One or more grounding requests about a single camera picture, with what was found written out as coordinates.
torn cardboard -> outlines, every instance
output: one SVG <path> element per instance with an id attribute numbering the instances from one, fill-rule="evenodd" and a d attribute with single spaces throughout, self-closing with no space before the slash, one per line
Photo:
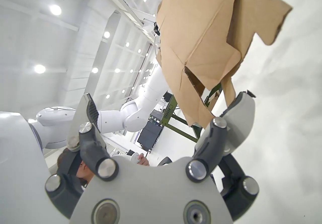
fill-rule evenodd
<path id="1" fill-rule="evenodd" d="M 281 0 L 162 0 L 157 13 L 157 60 L 187 123 L 203 128 L 213 115 L 200 96 L 219 82 L 226 104 L 235 99 L 231 77 L 254 33 L 271 45 L 291 11 Z"/>

brown hair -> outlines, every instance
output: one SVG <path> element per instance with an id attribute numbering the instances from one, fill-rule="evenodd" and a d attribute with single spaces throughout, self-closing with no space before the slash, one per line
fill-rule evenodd
<path id="1" fill-rule="evenodd" d="M 57 166 L 58 168 L 60 167 L 60 164 L 63 160 L 63 158 L 66 156 L 66 154 L 69 152 L 70 150 L 68 148 L 65 148 L 63 150 L 63 152 L 59 155 L 59 157 L 57 158 Z M 87 186 L 87 180 L 83 179 L 83 178 L 79 178 L 80 180 L 80 183 L 83 187 L 86 187 Z"/>

green metal frame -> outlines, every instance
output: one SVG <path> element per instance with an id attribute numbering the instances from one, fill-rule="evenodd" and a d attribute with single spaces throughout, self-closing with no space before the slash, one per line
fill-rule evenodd
<path id="1" fill-rule="evenodd" d="M 217 92 L 218 90 L 220 90 L 221 88 L 221 84 L 219 83 L 218 85 L 216 85 L 209 93 L 209 95 L 206 97 L 205 99 L 205 105 L 208 107 L 209 106 L 209 98 L 215 93 Z M 202 127 L 199 127 L 199 126 L 196 126 L 196 125 L 192 125 L 191 128 L 193 129 L 193 132 L 194 134 L 196 135 L 196 138 L 194 138 L 193 136 L 187 134 L 186 132 L 183 132 L 181 131 L 180 129 L 172 126 L 169 124 L 169 121 L 171 118 L 174 118 L 176 119 L 177 121 L 185 124 L 185 125 L 188 125 L 188 123 L 186 122 L 186 120 L 178 117 L 177 115 L 174 114 L 174 111 L 176 109 L 176 107 L 178 106 L 178 103 L 175 99 L 175 97 L 172 95 L 169 103 L 168 103 L 168 106 L 166 107 L 164 113 L 163 113 L 163 116 L 162 116 L 162 119 L 160 120 L 160 124 L 162 124 L 163 126 L 165 127 L 168 127 L 169 129 L 171 129 L 172 131 L 175 131 L 177 132 L 178 134 L 181 134 L 182 136 L 190 139 L 191 141 L 193 142 L 197 142 L 198 139 L 200 138 L 200 134 L 201 134 L 201 131 L 202 131 Z"/>

metal bolt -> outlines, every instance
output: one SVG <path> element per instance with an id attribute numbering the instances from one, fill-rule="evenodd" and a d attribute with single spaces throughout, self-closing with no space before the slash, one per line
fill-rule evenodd
<path id="1" fill-rule="evenodd" d="M 207 170 L 204 164 L 199 160 L 193 160 L 188 164 L 188 173 L 195 180 L 203 180 L 207 175 Z"/>
<path id="2" fill-rule="evenodd" d="M 80 125 L 79 132 L 80 133 L 87 133 L 92 129 L 92 124 L 90 122 L 86 122 Z"/>
<path id="3" fill-rule="evenodd" d="M 252 177 L 243 180 L 243 187 L 251 195 L 256 195 L 260 191 L 258 183 Z"/>
<path id="4" fill-rule="evenodd" d="M 94 224 L 117 224 L 120 218 L 120 208 L 113 200 L 104 200 L 93 211 Z"/>
<path id="5" fill-rule="evenodd" d="M 111 177 L 116 170 L 116 164 L 113 159 L 104 159 L 99 165 L 98 174 L 102 178 Z"/>
<path id="6" fill-rule="evenodd" d="M 184 208 L 184 224 L 210 224 L 207 206 L 200 201 L 191 201 Z"/>
<path id="7" fill-rule="evenodd" d="M 227 127 L 227 122 L 222 117 L 214 117 L 213 118 L 213 123 L 214 123 L 214 125 L 216 125 L 219 128 L 222 128 L 222 129 Z"/>
<path id="8" fill-rule="evenodd" d="M 47 179 L 45 183 L 45 188 L 47 192 L 53 192 L 58 189 L 58 187 L 60 186 L 60 183 L 61 183 L 60 176 L 57 174 L 54 174 Z"/>

white object in hand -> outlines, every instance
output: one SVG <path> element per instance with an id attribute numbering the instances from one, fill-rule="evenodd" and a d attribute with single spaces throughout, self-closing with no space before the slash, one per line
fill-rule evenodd
<path id="1" fill-rule="evenodd" d="M 140 159 L 138 158 L 139 157 L 139 153 L 133 153 L 132 156 L 129 156 L 129 155 L 118 155 L 118 156 L 122 156 L 122 157 L 125 157 L 126 159 L 128 159 L 129 161 L 133 162 L 133 163 L 139 163 Z"/>

